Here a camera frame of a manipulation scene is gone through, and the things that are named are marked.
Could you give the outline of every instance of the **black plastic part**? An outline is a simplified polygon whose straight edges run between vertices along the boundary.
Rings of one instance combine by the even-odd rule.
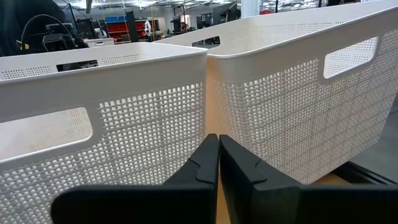
[[[210,134],[162,185],[85,185],[52,203],[54,224],[215,223],[217,135]]]
[[[353,162],[346,162],[335,169],[333,173],[352,184],[397,184],[397,182]]]
[[[232,224],[383,223],[398,211],[396,185],[302,185],[229,136],[220,174]]]

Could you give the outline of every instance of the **perforated basket wall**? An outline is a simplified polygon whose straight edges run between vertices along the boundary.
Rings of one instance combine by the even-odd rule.
[[[115,45],[0,58],[0,68],[2,224],[51,223],[53,198],[76,185],[161,184],[205,137],[204,49]]]
[[[379,139],[398,88],[397,5],[250,17],[159,42],[219,36],[208,56],[208,121],[222,125],[210,132],[309,184]]]

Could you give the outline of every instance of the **person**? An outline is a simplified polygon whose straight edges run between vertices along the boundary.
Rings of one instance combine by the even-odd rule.
[[[26,23],[32,17],[46,14],[65,21],[65,15],[59,6],[52,0],[0,0],[0,52],[2,56],[18,55],[21,53],[20,45],[17,41],[21,41],[22,31]],[[29,49],[37,52],[44,52],[42,47],[42,35],[47,33],[45,25],[56,23],[48,17],[37,18],[26,30],[26,44]]]
[[[181,30],[181,31],[188,31],[188,29],[189,29],[188,24],[186,24],[186,23],[184,23],[184,22],[181,22],[180,30]]]

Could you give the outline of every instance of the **workstation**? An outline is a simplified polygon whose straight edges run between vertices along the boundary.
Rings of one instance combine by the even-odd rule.
[[[2,223],[394,213],[394,0],[52,2],[0,46]]]

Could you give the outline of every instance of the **white pillar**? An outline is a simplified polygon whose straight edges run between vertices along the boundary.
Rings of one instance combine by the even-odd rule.
[[[242,0],[242,19],[260,14],[260,0]]]
[[[174,30],[174,26],[171,23],[171,21],[173,20],[173,16],[174,16],[174,10],[173,8],[164,8],[163,9],[163,15],[164,15],[164,22],[166,24],[166,30],[170,29],[170,31]]]

